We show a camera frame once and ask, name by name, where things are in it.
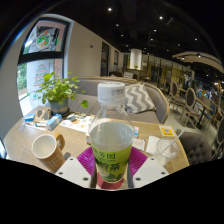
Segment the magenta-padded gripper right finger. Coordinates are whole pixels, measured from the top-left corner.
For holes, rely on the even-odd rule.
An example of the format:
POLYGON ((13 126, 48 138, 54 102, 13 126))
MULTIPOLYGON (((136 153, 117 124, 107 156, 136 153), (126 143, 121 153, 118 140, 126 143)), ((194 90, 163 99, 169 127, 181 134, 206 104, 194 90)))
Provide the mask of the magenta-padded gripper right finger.
POLYGON ((140 188, 168 175, 156 158, 147 157, 136 148, 131 149, 127 171, 129 188, 140 188))

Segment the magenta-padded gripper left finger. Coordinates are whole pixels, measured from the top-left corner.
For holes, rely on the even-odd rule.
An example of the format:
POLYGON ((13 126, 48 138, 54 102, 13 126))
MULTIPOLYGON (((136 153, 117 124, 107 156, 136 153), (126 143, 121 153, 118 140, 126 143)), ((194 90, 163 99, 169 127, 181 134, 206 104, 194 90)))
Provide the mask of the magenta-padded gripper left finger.
POLYGON ((92 148, 87 148, 78 157, 69 157, 56 175, 84 188, 95 188, 97 171, 92 148))

